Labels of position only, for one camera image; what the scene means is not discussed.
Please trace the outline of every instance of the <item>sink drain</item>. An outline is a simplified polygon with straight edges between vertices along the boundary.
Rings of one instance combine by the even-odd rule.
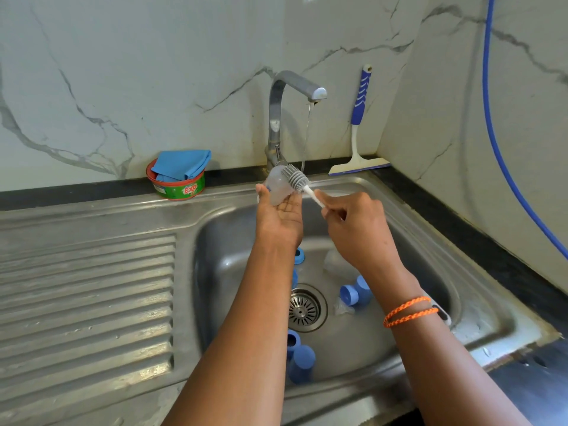
[[[290,296],[288,328],[311,332],[318,329],[326,318],[327,303],[323,295],[308,284],[298,284]]]

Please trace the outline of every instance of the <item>forearm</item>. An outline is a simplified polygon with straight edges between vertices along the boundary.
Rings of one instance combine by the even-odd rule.
[[[416,278],[404,267],[366,278],[386,314],[423,294]],[[426,307],[418,303],[394,318]],[[426,424],[529,425],[437,314],[404,322],[392,330]]]
[[[231,309],[163,423],[278,425],[294,250],[254,244]]]

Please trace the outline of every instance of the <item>person's right hand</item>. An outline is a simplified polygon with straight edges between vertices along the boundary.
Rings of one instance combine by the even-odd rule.
[[[365,278],[402,266],[379,200],[367,193],[339,197],[315,193],[325,205],[322,215],[337,251]]]

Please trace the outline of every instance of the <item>running water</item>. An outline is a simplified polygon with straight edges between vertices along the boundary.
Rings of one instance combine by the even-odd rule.
[[[310,103],[308,105],[308,123],[306,125],[306,140],[304,140],[304,155],[302,157],[302,172],[306,168],[306,149],[308,148],[308,136],[309,136],[309,116],[312,113],[312,108],[314,107],[315,103]]]

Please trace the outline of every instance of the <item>right arm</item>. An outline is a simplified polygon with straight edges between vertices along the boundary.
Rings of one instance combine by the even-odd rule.
[[[334,198],[316,190],[316,195],[326,205],[322,215],[337,250],[365,278],[385,314],[424,295],[401,262],[378,200],[365,193]],[[429,307],[419,302],[391,320]],[[426,424],[530,425],[437,314],[391,329]]]

